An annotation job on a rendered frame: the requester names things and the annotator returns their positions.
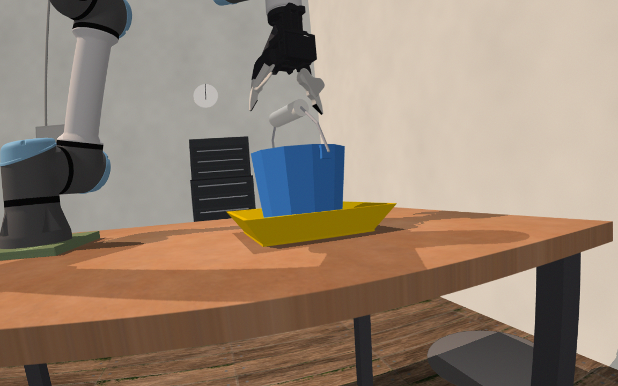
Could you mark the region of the yellow square tray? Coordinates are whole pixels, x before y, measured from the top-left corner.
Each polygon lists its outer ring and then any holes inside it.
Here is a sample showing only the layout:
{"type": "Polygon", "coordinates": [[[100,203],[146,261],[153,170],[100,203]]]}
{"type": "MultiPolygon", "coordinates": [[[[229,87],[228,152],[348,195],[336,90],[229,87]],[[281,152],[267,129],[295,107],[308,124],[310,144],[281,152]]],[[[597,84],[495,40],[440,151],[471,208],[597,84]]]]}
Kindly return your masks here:
{"type": "Polygon", "coordinates": [[[373,232],[397,203],[343,201],[341,210],[264,218],[262,209],[226,212],[255,242],[271,245],[373,232]]]}

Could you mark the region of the blue bucket with grey wire handle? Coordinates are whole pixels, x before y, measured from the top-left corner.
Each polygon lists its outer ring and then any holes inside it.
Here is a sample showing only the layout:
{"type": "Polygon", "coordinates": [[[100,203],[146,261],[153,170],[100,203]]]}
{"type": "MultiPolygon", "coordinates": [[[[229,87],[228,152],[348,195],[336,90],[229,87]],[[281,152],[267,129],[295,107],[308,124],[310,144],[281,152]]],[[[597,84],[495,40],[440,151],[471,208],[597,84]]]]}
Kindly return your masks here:
{"type": "Polygon", "coordinates": [[[343,208],[345,146],[328,144],[308,111],[307,102],[297,99],[270,114],[272,148],[251,153],[264,218],[343,208]],[[324,144],[275,147],[276,128],[306,115],[324,144]]]}

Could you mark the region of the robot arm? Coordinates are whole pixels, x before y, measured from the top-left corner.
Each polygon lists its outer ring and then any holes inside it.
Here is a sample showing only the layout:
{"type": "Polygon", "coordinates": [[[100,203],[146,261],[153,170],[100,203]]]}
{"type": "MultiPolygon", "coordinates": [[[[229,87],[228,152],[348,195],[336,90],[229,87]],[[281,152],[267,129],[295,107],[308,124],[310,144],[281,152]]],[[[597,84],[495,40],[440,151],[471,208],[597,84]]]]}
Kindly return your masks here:
{"type": "Polygon", "coordinates": [[[64,133],[56,143],[53,138],[34,138],[2,146],[0,249],[72,239],[60,195],[100,190],[111,171],[98,136],[101,105],[111,47],[130,29],[131,7],[127,0],[50,2],[74,20],[72,33],[77,39],[64,133]]]}

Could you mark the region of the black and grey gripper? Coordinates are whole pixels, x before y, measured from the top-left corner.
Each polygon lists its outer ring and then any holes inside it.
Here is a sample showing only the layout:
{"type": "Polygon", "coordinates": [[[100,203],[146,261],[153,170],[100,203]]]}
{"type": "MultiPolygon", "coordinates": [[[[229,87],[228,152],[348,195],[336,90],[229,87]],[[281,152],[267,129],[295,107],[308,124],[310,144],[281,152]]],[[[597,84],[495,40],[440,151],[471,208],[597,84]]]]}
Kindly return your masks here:
{"type": "Polygon", "coordinates": [[[323,115],[319,93],[325,84],[321,78],[312,77],[311,74],[309,65],[317,60],[317,51],[315,35],[303,30],[302,15],[305,13],[305,6],[294,3],[287,3],[286,6],[273,8],[268,12],[268,24],[272,27],[276,25],[278,32],[268,41],[267,49],[254,64],[249,97],[250,112],[258,101],[262,87],[271,77],[272,70],[275,70],[275,73],[285,71],[292,74],[294,69],[297,69],[296,80],[306,90],[312,107],[323,115]]]}

